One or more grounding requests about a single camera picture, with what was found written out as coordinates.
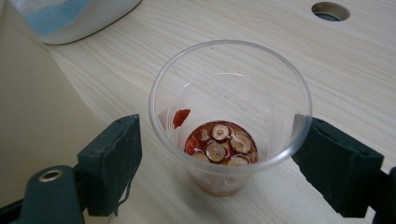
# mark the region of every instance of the white object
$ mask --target white object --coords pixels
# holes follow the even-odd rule
[[[45,44],[66,44],[91,35],[141,0],[11,0]]]

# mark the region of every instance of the wooden table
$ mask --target wooden table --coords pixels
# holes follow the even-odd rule
[[[179,51],[238,39],[280,53],[301,72],[313,115],[396,164],[396,3],[339,1],[346,21],[325,21],[316,0],[143,0],[131,13],[78,42],[49,46],[92,113],[106,127],[140,114],[143,160],[127,203],[111,223],[371,223],[342,218],[292,159],[256,175],[231,197],[195,187],[160,144],[149,122],[149,92]]]

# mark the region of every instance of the fruit slice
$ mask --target fruit slice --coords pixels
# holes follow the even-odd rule
[[[248,153],[247,156],[250,158],[250,162],[257,162],[258,159],[257,151],[250,150],[250,153]]]
[[[250,139],[243,133],[236,133],[233,135],[230,143],[233,147],[233,150],[240,153],[248,153],[251,149]]]
[[[231,165],[231,166],[239,166],[239,165],[246,165],[246,164],[248,164],[248,161],[241,157],[232,157],[227,162],[227,165]]]
[[[192,154],[192,156],[197,160],[209,162],[209,158],[204,153],[197,152]]]
[[[225,147],[220,143],[212,142],[206,147],[206,156],[213,162],[222,161],[225,154]]]
[[[174,129],[181,126],[184,122],[184,120],[187,118],[187,116],[190,114],[190,110],[189,109],[182,109],[182,110],[178,110],[174,116]]]
[[[195,140],[195,138],[192,138],[189,140],[187,143],[184,151],[187,152],[187,154],[192,155],[195,152],[195,149],[198,147],[198,142]]]
[[[209,136],[208,131],[205,130],[205,129],[202,129],[202,130],[201,130],[201,136],[200,136],[200,139],[199,139],[199,140],[201,140],[201,141],[204,142],[204,141],[209,140],[209,138],[210,138],[210,136]]]
[[[217,141],[223,141],[230,136],[230,129],[223,124],[218,124],[212,129],[212,137]]]

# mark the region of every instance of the plastic cup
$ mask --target plastic cup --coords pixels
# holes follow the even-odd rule
[[[191,112],[175,128],[175,114],[183,109]],[[311,111],[309,90],[291,63],[268,48],[236,40],[182,50],[161,69],[149,97],[150,121],[164,147],[202,190],[218,196],[237,192],[257,172],[295,153],[307,136]],[[184,152],[191,132],[216,120],[235,123],[252,136],[256,163],[219,165]]]

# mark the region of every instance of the hole in table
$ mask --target hole in table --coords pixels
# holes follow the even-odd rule
[[[312,6],[312,12],[325,21],[345,21],[350,12],[346,7],[332,2],[319,2]]]

